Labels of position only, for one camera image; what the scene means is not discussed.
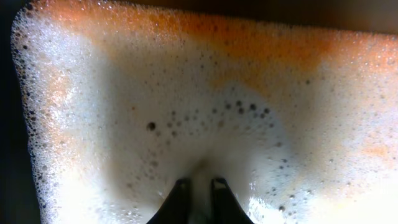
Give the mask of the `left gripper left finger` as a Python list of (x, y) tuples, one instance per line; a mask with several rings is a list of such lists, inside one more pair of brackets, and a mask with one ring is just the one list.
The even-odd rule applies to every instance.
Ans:
[(164, 203), (147, 224), (187, 224), (190, 214), (190, 179), (178, 179)]

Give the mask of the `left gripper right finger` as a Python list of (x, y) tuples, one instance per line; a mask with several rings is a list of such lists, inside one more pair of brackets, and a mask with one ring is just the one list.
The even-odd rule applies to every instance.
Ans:
[(211, 180), (211, 214), (214, 224), (254, 224), (223, 178)]

